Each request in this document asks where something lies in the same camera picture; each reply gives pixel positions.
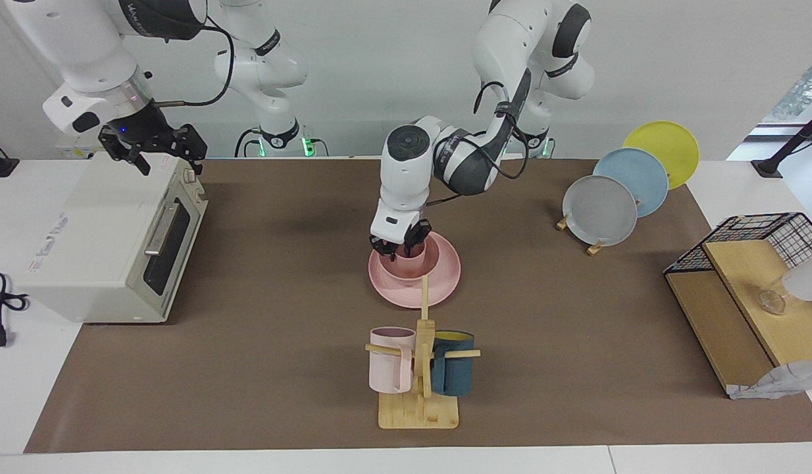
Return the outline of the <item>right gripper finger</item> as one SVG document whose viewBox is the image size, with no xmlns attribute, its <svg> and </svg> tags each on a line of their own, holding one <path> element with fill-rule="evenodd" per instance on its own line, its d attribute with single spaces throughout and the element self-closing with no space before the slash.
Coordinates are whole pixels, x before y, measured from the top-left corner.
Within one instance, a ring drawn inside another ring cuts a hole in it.
<svg viewBox="0 0 812 474">
<path fill-rule="evenodd" d="M 201 175 L 207 144 L 192 124 L 172 130 L 172 155 L 186 160 L 195 175 Z"/>
<path fill-rule="evenodd" d="M 99 143 L 114 161 L 126 162 L 137 168 L 142 175 L 148 175 L 151 167 L 141 154 L 140 147 L 127 148 L 111 127 L 103 125 L 99 131 Z"/>
</svg>

